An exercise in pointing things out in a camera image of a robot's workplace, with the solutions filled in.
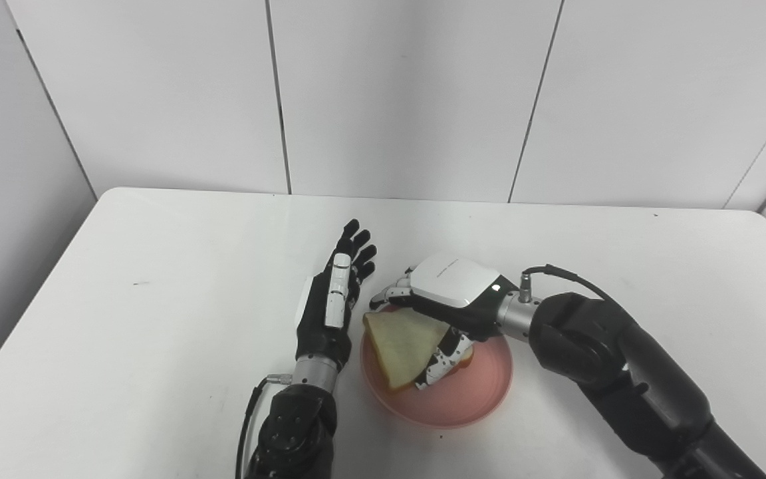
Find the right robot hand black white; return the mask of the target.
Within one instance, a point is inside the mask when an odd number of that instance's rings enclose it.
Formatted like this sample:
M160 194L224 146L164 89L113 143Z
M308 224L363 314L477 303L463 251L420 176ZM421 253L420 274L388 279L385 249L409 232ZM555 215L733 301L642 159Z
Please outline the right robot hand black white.
M422 370L411 379L417 389L427 389L453 372L475 342L501 334L499 310L518 293L519 288L494 269L437 253L374 295L370 308L407 307L448 326L432 355L420 363Z

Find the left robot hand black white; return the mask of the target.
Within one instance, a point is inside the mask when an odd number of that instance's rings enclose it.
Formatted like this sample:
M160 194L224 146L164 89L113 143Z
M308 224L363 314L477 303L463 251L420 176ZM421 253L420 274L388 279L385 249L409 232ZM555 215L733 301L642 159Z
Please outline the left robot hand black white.
M296 328L296 360L323 357L343 370L352 352L349 328L362 284L374 273L376 245L370 231L352 219L321 272L313 277Z

